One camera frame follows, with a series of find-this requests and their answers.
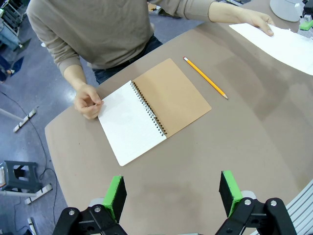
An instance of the person's right hand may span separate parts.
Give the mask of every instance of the person's right hand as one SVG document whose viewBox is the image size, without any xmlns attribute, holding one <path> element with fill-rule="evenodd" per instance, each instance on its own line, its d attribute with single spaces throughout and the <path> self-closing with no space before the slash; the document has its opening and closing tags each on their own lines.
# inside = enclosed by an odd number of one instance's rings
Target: person's right hand
<svg viewBox="0 0 313 235">
<path fill-rule="evenodd" d="M 93 86 L 85 84 L 77 91 L 74 107 L 87 119 L 96 118 L 102 105 L 103 101 Z"/>
</svg>

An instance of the yellow pencil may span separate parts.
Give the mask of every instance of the yellow pencil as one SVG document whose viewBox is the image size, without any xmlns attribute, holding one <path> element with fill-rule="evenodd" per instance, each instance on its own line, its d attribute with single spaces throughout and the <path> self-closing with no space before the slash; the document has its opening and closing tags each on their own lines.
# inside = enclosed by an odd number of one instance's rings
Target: yellow pencil
<svg viewBox="0 0 313 235">
<path fill-rule="evenodd" d="M 204 79 L 206 81 L 208 81 L 208 83 L 210 83 L 212 85 L 212 87 L 214 87 L 222 96 L 224 96 L 226 99 L 228 99 L 228 97 L 226 96 L 226 94 L 210 79 L 208 78 L 208 76 L 206 76 L 200 69 L 198 69 L 197 66 L 195 66 L 190 60 L 188 60 L 186 57 L 184 57 L 184 60 L 190 64 L 191 67 L 193 67 L 202 77 L 204 77 Z"/>
</svg>

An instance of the blue floor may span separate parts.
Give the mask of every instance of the blue floor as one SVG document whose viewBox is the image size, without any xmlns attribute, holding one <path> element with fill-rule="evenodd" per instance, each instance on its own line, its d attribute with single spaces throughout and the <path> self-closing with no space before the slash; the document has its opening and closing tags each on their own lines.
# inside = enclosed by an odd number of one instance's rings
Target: blue floor
<svg viewBox="0 0 313 235">
<path fill-rule="evenodd" d="M 156 28 L 155 35 L 163 43 L 200 24 L 196 21 L 155 15 L 150 18 Z M 3 46 L 0 48 L 1 54 L 8 61 L 16 61 L 24 56 L 21 70 L 9 77 L 5 83 L 0 84 L 0 91 L 16 100 L 26 112 L 37 109 L 37 114 L 31 120 L 43 141 L 47 153 L 47 166 L 53 168 L 44 129 L 60 112 L 72 105 L 75 91 L 62 78 L 46 48 L 40 46 L 41 42 L 26 18 L 21 26 L 20 39 L 23 42 L 29 38 L 31 41 L 28 48 L 17 56 Z M 85 61 L 83 67 L 88 83 L 97 86 L 94 75 Z M 25 116 L 14 102 L 3 94 L 0 94 L 0 108 L 20 117 Z M 16 125 L 16 121 L 0 115 L 0 162 L 3 160 L 37 162 L 39 165 L 37 172 L 41 174 L 45 167 L 45 154 L 34 128 L 31 123 L 27 123 L 18 133 L 13 133 Z M 20 229 L 27 225 L 27 218 L 32 217 L 37 233 L 50 235 L 54 229 L 53 202 L 56 193 L 56 180 L 51 171 L 45 173 L 42 183 L 44 185 L 52 183 L 54 190 L 29 206 L 24 205 L 22 199 L 22 203 L 16 206 L 16 228 Z M 22 235 L 26 228 L 16 232 L 14 224 L 14 205 L 17 203 L 19 203 L 18 197 L 0 196 L 0 229 Z M 66 206 L 58 185 L 54 212 L 56 221 Z"/>
</svg>

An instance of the sleeve cuff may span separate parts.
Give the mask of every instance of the sleeve cuff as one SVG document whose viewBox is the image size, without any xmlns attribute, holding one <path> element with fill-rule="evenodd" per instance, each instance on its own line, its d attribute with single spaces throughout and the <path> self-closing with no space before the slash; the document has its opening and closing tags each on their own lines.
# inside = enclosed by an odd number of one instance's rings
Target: sleeve cuff
<svg viewBox="0 0 313 235">
<path fill-rule="evenodd" d="M 67 58 L 63 61 L 61 61 L 60 63 L 58 63 L 58 67 L 61 71 L 62 76 L 64 76 L 64 71 L 66 70 L 67 67 L 71 66 L 71 65 L 82 65 L 80 63 L 79 57 L 70 57 Z"/>
<path fill-rule="evenodd" d="M 185 7 L 185 17 L 189 20 L 210 21 L 209 8 L 214 0 L 189 0 Z"/>
</svg>

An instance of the spiral binding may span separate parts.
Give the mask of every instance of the spiral binding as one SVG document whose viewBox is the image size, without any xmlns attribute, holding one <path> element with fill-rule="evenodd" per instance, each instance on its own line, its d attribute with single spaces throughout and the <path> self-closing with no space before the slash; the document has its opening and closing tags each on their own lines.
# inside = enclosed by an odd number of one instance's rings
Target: spiral binding
<svg viewBox="0 0 313 235">
<path fill-rule="evenodd" d="M 167 135 L 167 132 L 165 131 L 165 129 L 162 126 L 161 122 L 159 121 L 159 119 L 157 118 L 155 113 L 153 112 L 152 108 L 150 107 L 149 103 L 147 102 L 147 100 L 145 99 L 143 94 L 141 93 L 141 91 L 138 88 L 138 86 L 136 85 L 136 83 L 131 82 L 131 86 L 132 86 L 133 90 L 135 91 L 138 99 L 141 101 L 142 105 L 145 107 L 147 113 L 149 114 L 149 117 L 151 118 L 151 120 L 153 121 L 155 126 L 157 127 L 157 129 L 160 132 L 160 134 L 162 134 L 162 136 Z"/>
</svg>

